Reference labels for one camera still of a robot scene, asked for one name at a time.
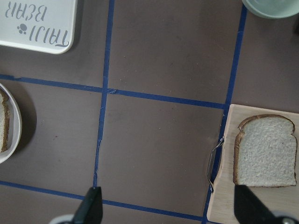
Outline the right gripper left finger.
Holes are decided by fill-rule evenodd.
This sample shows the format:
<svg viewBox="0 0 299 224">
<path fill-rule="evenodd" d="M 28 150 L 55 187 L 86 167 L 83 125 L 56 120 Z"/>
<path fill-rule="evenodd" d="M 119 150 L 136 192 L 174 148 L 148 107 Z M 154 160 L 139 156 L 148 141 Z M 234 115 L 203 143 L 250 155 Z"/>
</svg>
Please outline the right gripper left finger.
<svg viewBox="0 0 299 224">
<path fill-rule="evenodd" d="M 74 214 L 74 224 L 100 224 L 103 218 L 101 187 L 91 187 Z"/>
</svg>

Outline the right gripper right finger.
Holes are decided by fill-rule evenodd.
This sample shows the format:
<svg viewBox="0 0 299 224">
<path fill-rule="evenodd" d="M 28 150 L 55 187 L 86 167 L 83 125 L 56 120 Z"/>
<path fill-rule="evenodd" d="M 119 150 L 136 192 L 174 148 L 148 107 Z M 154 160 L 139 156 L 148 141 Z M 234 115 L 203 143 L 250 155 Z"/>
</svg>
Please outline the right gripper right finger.
<svg viewBox="0 0 299 224">
<path fill-rule="evenodd" d="M 246 186 L 235 185 L 234 215 L 240 224 L 279 224 L 280 218 Z"/>
</svg>

